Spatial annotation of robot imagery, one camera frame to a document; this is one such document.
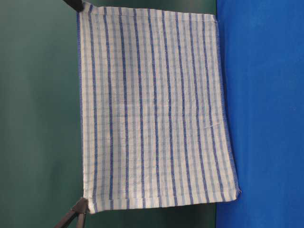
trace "dish towel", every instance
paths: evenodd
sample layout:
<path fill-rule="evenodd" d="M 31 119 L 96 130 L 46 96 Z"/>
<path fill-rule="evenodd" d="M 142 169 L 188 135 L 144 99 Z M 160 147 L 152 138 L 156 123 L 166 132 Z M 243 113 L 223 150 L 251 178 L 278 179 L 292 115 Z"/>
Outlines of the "dish towel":
<path fill-rule="evenodd" d="M 77 14 L 90 213 L 235 200 L 214 15 Z"/>

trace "green wall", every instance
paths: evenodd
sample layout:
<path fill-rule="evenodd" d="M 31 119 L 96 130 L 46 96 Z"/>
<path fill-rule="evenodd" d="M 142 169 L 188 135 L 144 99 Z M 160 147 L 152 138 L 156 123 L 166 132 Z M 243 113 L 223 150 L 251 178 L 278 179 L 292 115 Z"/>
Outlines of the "green wall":
<path fill-rule="evenodd" d="M 215 13 L 215 0 L 94 0 Z M 82 195 L 76 13 L 62 0 L 12 0 L 0 13 L 0 225 L 53 227 Z M 105 211 L 86 227 L 215 226 L 215 205 Z"/>

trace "blue stripe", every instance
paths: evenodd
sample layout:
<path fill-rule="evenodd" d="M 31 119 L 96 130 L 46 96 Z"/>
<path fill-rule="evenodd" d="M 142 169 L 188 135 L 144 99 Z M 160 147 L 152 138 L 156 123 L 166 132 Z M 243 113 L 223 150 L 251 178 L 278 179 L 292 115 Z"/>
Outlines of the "blue stripe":
<path fill-rule="evenodd" d="M 90 36 L 91 36 L 91 57 L 92 57 L 92 78 L 93 78 L 93 105 L 94 105 L 94 185 L 93 185 L 93 204 L 94 204 L 94 210 L 95 212 L 97 210 L 97 204 L 96 204 L 96 189 L 97 189 L 97 104 L 96 104 L 96 75 L 95 75 L 95 55 L 94 55 L 94 39 L 93 39 L 93 26 L 92 26 L 92 8 L 93 5 L 90 6 L 89 10 L 89 24 L 90 24 Z"/>
<path fill-rule="evenodd" d="M 222 75 L 220 51 L 219 51 L 219 30 L 218 29 L 219 29 L 219 26 L 218 26 L 218 23 L 216 23 L 217 61 L 218 61 L 218 73 L 219 73 L 219 80 L 220 80 L 220 98 L 221 98 L 221 104 L 222 104 L 222 115 L 223 115 L 223 119 L 224 119 L 224 129 L 225 129 L 226 143 L 227 143 L 227 148 L 228 148 L 229 162 L 230 162 L 230 166 L 232 168 L 233 181 L 234 181 L 234 185 L 236 188 L 236 196 L 237 196 L 239 194 L 240 190 L 238 187 L 238 176 L 237 176 L 236 168 L 234 165 L 234 159 L 233 159 L 233 154 L 232 154 L 232 150 L 231 150 L 229 131 L 228 131 L 228 122 L 227 122 L 227 116 L 226 116 L 224 89 L 223 89 L 223 75 Z"/>
<path fill-rule="evenodd" d="M 152 71 L 153 71 L 153 88 L 154 88 L 154 119 L 155 119 L 155 148 L 156 148 L 156 178 L 157 178 L 157 196 L 160 199 L 161 189 L 160 189 L 160 170 L 159 170 L 159 151 L 158 151 L 158 123 L 157 123 L 157 88 L 156 88 L 156 72 L 155 72 L 155 59 L 154 59 L 154 45 L 153 45 L 153 34 L 152 34 L 152 26 L 151 26 L 151 16 L 150 9 L 148 9 L 148 22 L 149 22 L 149 30 L 150 30 L 150 43 L 151 43 L 151 55 L 152 55 Z"/>
<path fill-rule="evenodd" d="M 200 168 L 203 177 L 203 184 L 204 190 L 206 195 L 206 201 L 209 203 L 209 196 L 206 184 L 206 174 L 203 164 L 203 157 L 202 157 L 202 149 L 201 149 L 201 142 L 200 142 L 200 121 L 199 121 L 199 98 L 198 98 L 198 85 L 196 80 L 196 68 L 195 68 L 195 60 L 194 60 L 194 48 L 193 48 L 193 34 L 192 34 L 192 21 L 191 21 L 191 13 L 189 13 L 189 30 L 190 30 L 190 43 L 191 43 L 191 56 L 192 56 L 192 66 L 193 66 L 193 77 L 194 77 L 194 88 L 195 88 L 195 104 L 196 104 L 196 126 L 198 129 L 198 145 L 199 145 L 199 160 L 200 160 Z"/>
<path fill-rule="evenodd" d="M 133 125 L 133 133 L 137 132 L 137 113 L 135 110 L 136 104 L 135 103 L 135 80 L 134 80 L 134 61 L 133 61 L 133 48 L 132 48 L 132 37 L 131 37 L 131 28 L 130 28 L 130 17 L 126 17 L 127 19 L 127 28 L 128 28 L 128 40 L 129 40 L 129 68 L 130 68 L 130 78 L 131 78 L 131 96 L 132 96 L 132 125 Z M 137 198 L 137 137 L 133 137 L 133 183 L 131 186 L 133 186 L 133 198 Z M 137 201 L 134 202 L 134 207 L 137 207 Z"/>
<path fill-rule="evenodd" d="M 190 172 L 189 172 L 189 161 L 188 161 L 188 148 L 187 148 L 184 77 L 183 77 L 182 62 L 181 62 L 181 49 L 180 49 L 181 48 L 181 42 L 180 42 L 179 21 L 178 21 L 178 13 L 177 12 L 175 13 L 175 21 L 176 21 L 177 43 L 178 43 L 178 48 L 179 48 L 179 61 L 180 61 L 180 79 L 181 79 L 181 93 L 182 93 L 181 94 L 182 95 L 182 123 L 183 123 L 183 129 L 184 129 L 185 162 L 186 162 L 189 197 L 190 197 L 191 204 L 193 204 L 191 181 L 190 181 Z"/>
<path fill-rule="evenodd" d="M 109 113 L 110 113 L 110 189 L 109 199 L 111 201 L 111 209 L 113 209 L 113 117 L 112 117 L 112 85 L 111 85 L 111 59 L 110 59 L 110 45 L 109 45 L 109 31 L 106 21 L 106 7 L 104 7 L 104 28 L 105 28 L 105 43 L 106 55 L 108 63 L 108 86 L 109 86 Z"/>
<path fill-rule="evenodd" d="M 129 29 L 129 23 L 128 23 L 128 36 L 129 36 L 129 45 L 130 45 L 130 29 Z M 124 89 L 124 128 L 125 128 L 125 145 L 126 145 L 126 161 L 125 161 L 125 197 L 126 197 L 126 206 L 127 209 L 130 208 L 130 199 L 129 199 L 129 127 L 128 127 L 128 96 L 127 96 L 127 81 L 125 78 L 125 81 L 123 82 L 123 89 Z"/>
<path fill-rule="evenodd" d="M 185 14 L 183 13 L 181 16 L 181 21 L 182 21 L 182 29 L 183 29 L 183 38 L 184 38 L 184 51 L 185 51 L 185 56 L 188 56 L 188 46 L 187 46 L 187 35 L 186 35 L 186 21 L 184 19 Z M 192 98 L 192 91 L 191 91 L 191 80 L 190 80 L 190 71 L 189 71 L 189 61 L 188 58 L 185 58 L 185 63 L 186 63 L 186 76 L 187 76 L 187 81 L 188 81 L 188 99 L 190 100 Z M 197 196 L 199 202 L 201 202 L 201 196 L 200 196 L 200 191 L 198 190 L 199 183 L 198 183 L 198 174 L 197 174 L 197 168 L 196 168 L 196 162 L 195 161 L 195 152 L 194 152 L 194 136 L 193 136 L 193 127 L 192 127 L 192 101 L 188 102 L 189 108 L 187 109 L 189 111 L 189 131 L 188 131 L 188 139 L 191 144 L 191 154 L 192 154 L 192 164 L 193 164 L 193 174 L 194 174 L 194 180 L 195 180 L 195 185 L 197 188 Z"/>
<path fill-rule="evenodd" d="M 198 61 L 199 63 L 201 63 L 201 57 L 200 57 L 200 44 L 199 44 L 199 27 L 198 27 L 198 20 L 196 19 L 196 39 L 197 39 L 197 48 L 198 48 Z M 213 196 L 213 200 L 216 202 L 217 201 L 217 196 L 216 196 L 216 191 L 215 191 L 215 186 L 214 186 L 214 180 L 213 180 L 213 171 L 211 168 L 211 161 L 210 161 L 210 154 L 209 154 L 209 146 L 208 146 L 208 133 L 207 133 L 207 125 L 206 125 L 206 106 L 205 106 L 205 99 L 204 99 L 204 89 L 203 89 L 203 70 L 202 70 L 202 64 L 199 64 L 199 83 L 201 86 L 201 90 L 200 90 L 200 96 L 202 98 L 202 109 L 201 109 L 201 115 L 203 116 L 203 131 L 204 131 L 204 144 L 205 144 L 205 149 L 206 149 L 206 156 L 207 156 L 207 168 L 209 170 L 209 175 L 210 175 L 210 182 L 211 182 L 211 187 L 212 187 L 212 196 Z"/>
<path fill-rule="evenodd" d="M 125 132 L 126 132 L 126 139 L 125 139 L 125 142 L 126 142 L 126 148 L 129 147 L 128 145 L 128 106 L 127 106 L 127 79 L 126 79 L 126 67 L 125 67 L 125 49 L 124 49 L 124 30 L 123 30 L 123 22 L 122 22 L 122 9 L 121 8 L 118 8 L 119 10 L 119 27 L 120 27 L 120 38 L 121 38 L 121 43 L 122 43 L 122 60 L 123 60 L 123 96 L 124 96 L 124 118 L 125 118 L 125 125 L 124 125 L 124 128 L 125 128 Z M 118 160 L 118 163 L 119 165 L 121 165 L 121 158 Z M 118 193 L 120 192 L 120 187 L 121 187 L 121 178 L 119 178 L 118 180 Z"/>
<path fill-rule="evenodd" d="M 175 187 L 175 177 L 174 177 L 174 157 L 173 157 L 173 145 L 172 145 L 172 119 L 171 119 L 171 84 L 170 84 L 170 72 L 169 72 L 169 58 L 168 58 L 168 47 L 167 47 L 167 35 L 166 35 L 166 25 L 165 25 L 165 15 L 164 11 L 162 13 L 162 30 L 163 30 L 163 38 L 165 44 L 165 55 L 166 55 L 166 67 L 167 67 L 167 82 L 168 82 L 168 100 L 169 100 L 169 135 L 170 135 L 170 160 L 171 160 L 171 177 L 172 177 L 172 188 L 174 195 L 174 204 L 178 205 L 176 198 L 176 187 Z"/>
<path fill-rule="evenodd" d="M 172 20 L 170 20 L 170 37 L 171 37 L 171 47 L 172 47 L 172 56 L 173 56 L 173 71 L 174 71 L 174 90 L 175 90 L 175 127 L 176 127 L 176 147 L 177 147 L 177 160 L 178 160 L 178 170 L 179 170 L 179 180 L 180 180 L 180 192 L 182 205 L 185 205 L 185 194 L 184 194 L 184 184 L 182 180 L 182 165 L 181 165 L 181 145 L 180 145 L 180 127 L 179 127 L 179 93 L 178 93 L 178 84 L 177 84 L 177 70 L 176 70 L 176 61 L 175 61 L 175 43 L 173 38 L 173 25 Z"/>
<path fill-rule="evenodd" d="M 156 26 L 156 31 L 159 31 L 158 27 L 158 16 L 154 16 L 155 19 L 155 26 Z M 168 181 L 167 181 L 167 140 L 166 140 L 166 125 L 165 125 L 165 105 L 164 105 L 164 86 L 163 86 L 163 72 L 162 72 L 162 51 L 161 51 L 161 46 L 160 46 L 160 34 L 159 32 L 156 32 L 156 38 L 157 38 L 157 50 L 158 50 L 158 61 L 159 61 L 159 79 L 161 82 L 161 89 L 159 90 L 161 92 L 161 139 L 162 139 L 162 172 L 161 172 L 161 177 L 163 177 L 163 183 L 164 183 L 164 195 L 166 196 L 166 203 L 167 206 L 170 205 L 169 201 L 169 191 L 168 191 Z"/>
<path fill-rule="evenodd" d="M 96 28 L 97 28 L 97 36 L 98 36 L 98 53 L 99 53 L 99 70 L 100 72 L 103 72 L 103 60 L 102 60 L 102 45 L 101 45 L 101 30 L 100 30 L 100 20 L 99 20 L 99 14 L 95 14 L 96 17 Z M 100 85 L 101 87 L 103 87 L 104 85 L 104 77 L 101 76 L 100 77 Z M 101 114 L 105 113 L 105 96 L 102 93 L 101 94 Z M 104 198 L 105 196 L 105 157 L 106 157 L 106 150 L 105 150 L 105 131 L 103 129 L 105 129 L 105 118 L 101 118 L 101 144 L 102 144 L 102 158 L 101 158 L 101 165 L 102 165 L 102 170 L 101 170 L 101 191 L 100 191 L 100 197 Z M 105 208 L 105 204 L 104 204 L 104 200 L 102 200 L 102 209 Z"/>
<path fill-rule="evenodd" d="M 212 138 L 214 160 L 215 160 L 215 164 L 216 164 L 216 168 L 217 168 L 220 194 L 222 196 L 222 199 L 224 200 L 225 197 L 224 197 L 224 194 L 223 194 L 223 183 L 222 183 L 222 179 L 221 179 L 220 172 L 219 172 L 219 163 L 218 163 L 217 151 L 216 151 L 216 147 L 215 147 L 213 121 L 212 121 L 212 115 L 211 115 L 211 100 L 210 100 L 209 72 L 208 72 L 207 51 L 206 51 L 205 22 L 203 21 L 202 23 L 203 23 L 202 32 L 203 32 L 203 46 L 204 46 L 204 57 L 205 57 L 205 69 L 206 69 L 206 80 L 207 80 L 206 83 L 207 83 L 207 93 L 208 93 L 208 106 L 209 106 L 209 120 L 210 120 L 210 129 L 211 129 L 211 138 Z"/>
<path fill-rule="evenodd" d="M 136 17 L 136 9 L 133 9 L 133 14 Z M 148 68 L 148 54 L 147 54 L 147 42 L 146 42 L 146 26 L 145 20 L 142 21 L 142 40 L 143 40 L 143 55 L 144 55 L 144 67 L 146 75 L 149 75 L 149 68 Z M 148 127 L 148 147 L 149 147 L 149 192 L 150 192 L 150 206 L 154 207 L 153 202 L 153 184 L 152 184 L 152 142 L 151 142 L 151 109 L 150 109 L 150 81 L 149 77 L 145 77 L 146 80 L 146 104 L 147 104 L 147 127 Z"/>
<path fill-rule="evenodd" d="M 230 189 L 231 185 L 230 185 L 230 181 L 229 181 L 229 176 L 228 176 L 228 171 L 227 171 L 227 164 L 226 164 L 226 159 L 225 159 L 225 155 L 224 155 L 224 150 L 223 150 L 223 142 L 222 142 L 222 136 L 221 136 L 221 126 L 222 124 L 219 122 L 219 111 L 218 111 L 218 99 L 217 99 L 217 91 L 216 91 L 216 80 L 215 80 L 215 69 L 214 69 L 214 57 L 213 57 L 213 39 L 212 39 L 212 28 L 214 27 L 214 22 L 208 22 L 208 23 L 212 23 L 212 25 L 210 26 L 210 33 L 209 33 L 209 39 L 210 39 L 210 58 L 211 58 L 211 70 L 212 70 L 212 82 L 213 82 L 213 96 L 215 97 L 214 99 L 214 106 L 215 106 L 215 117 L 216 117 L 216 122 L 219 123 L 217 125 L 217 129 L 218 129 L 218 138 L 219 138 L 219 148 L 220 148 L 220 152 L 221 152 L 221 156 L 222 156 L 222 160 L 223 160 L 223 166 L 224 166 L 224 173 L 226 175 L 226 180 L 227 180 L 227 184 L 228 184 L 228 189 Z M 232 199 L 233 196 L 231 195 L 231 191 L 229 191 L 229 196 Z"/>
<path fill-rule="evenodd" d="M 136 21 L 136 12 L 134 14 L 134 27 L 136 37 L 137 49 L 137 68 L 138 68 L 138 87 L 139 87 L 139 103 L 140 103 L 140 120 L 141 120 L 141 159 L 142 159 L 142 207 L 145 208 L 145 195 L 144 195 L 144 153 L 143 153 L 143 93 L 142 93 L 142 72 L 141 72 L 141 58 L 139 52 L 138 30 Z"/>

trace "towel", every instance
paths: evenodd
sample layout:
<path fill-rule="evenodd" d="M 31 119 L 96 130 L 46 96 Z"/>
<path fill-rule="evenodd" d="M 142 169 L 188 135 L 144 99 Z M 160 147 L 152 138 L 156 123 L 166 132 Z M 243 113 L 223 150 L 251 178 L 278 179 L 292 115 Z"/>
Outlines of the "towel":
<path fill-rule="evenodd" d="M 215 16 L 84 8 L 77 27 L 90 213 L 235 200 Z"/>

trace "blue fabric background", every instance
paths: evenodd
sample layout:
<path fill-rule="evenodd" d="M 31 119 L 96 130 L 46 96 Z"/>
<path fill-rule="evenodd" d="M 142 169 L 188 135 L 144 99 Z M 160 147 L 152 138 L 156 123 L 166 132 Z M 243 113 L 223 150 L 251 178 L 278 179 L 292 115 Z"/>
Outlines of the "blue fabric background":
<path fill-rule="evenodd" d="M 242 193 L 217 228 L 303 227 L 304 2 L 218 0 L 227 113 Z"/>

